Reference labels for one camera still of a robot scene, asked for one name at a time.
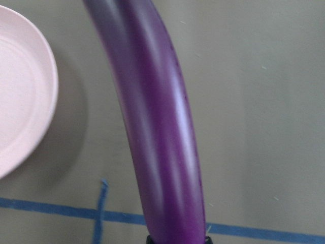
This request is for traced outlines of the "purple eggplant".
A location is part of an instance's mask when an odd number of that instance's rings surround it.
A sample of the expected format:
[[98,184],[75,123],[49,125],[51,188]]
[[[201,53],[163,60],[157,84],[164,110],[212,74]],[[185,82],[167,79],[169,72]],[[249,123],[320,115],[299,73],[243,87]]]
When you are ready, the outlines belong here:
[[188,97],[152,1],[85,1],[107,52],[154,243],[204,243],[205,212]]

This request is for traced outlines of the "pink plate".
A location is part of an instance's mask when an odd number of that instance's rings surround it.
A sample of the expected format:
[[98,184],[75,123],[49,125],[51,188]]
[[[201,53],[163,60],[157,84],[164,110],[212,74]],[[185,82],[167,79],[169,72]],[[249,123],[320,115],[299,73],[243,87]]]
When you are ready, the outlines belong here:
[[1,177],[38,147],[53,120],[58,71],[42,32],[1,6]]

